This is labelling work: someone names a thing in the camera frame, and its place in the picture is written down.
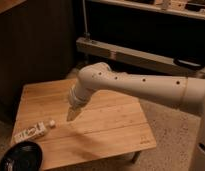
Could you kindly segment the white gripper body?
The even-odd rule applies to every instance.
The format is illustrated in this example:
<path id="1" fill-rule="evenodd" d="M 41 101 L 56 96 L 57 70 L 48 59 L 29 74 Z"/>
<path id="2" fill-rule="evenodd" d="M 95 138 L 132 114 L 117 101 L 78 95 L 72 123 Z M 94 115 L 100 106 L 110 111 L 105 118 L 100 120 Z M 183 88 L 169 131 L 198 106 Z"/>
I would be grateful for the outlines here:
<path id="1" fill-rule="evenodd" d="M 75 84 L 69 90 L 68 100 L 73 109 L 84 107 L 91 99 L 91 91 Z"/>

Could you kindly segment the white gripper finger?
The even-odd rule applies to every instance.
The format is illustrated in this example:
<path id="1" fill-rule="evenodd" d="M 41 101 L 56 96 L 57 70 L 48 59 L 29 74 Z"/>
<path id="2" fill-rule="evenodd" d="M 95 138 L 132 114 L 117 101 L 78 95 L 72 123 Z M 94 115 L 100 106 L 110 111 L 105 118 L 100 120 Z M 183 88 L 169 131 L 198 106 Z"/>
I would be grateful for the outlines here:
<path id="1" fill-rule="evenodd" d="M 81 108 L 77 108 L 73 110 L 73 114 L 72 114 L 72 121 L 75 120 L 79 114 L 81 113 L 82 109 Z"/>
<path id="2" fill-rule="evenodd" d="M 67 121 L 72 121 L 74 116 L 74 109 L 72 107 L 69 107 L 68 113 L 67 113 Z"/>

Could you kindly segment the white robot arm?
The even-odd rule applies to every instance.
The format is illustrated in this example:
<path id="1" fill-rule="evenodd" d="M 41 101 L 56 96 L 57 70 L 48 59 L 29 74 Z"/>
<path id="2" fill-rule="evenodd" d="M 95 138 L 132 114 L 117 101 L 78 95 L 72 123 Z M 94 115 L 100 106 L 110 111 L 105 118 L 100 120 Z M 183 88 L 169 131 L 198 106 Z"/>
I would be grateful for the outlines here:
<path id="1" fill-rule="evenodd" d="M 69 91 L 73 109 L 99 90 L 112 90 L 179 109 L 201 118 L 189 171 L 205 171 L 205 79 L 115 72 L 104 62 L 85 66 Z"/>

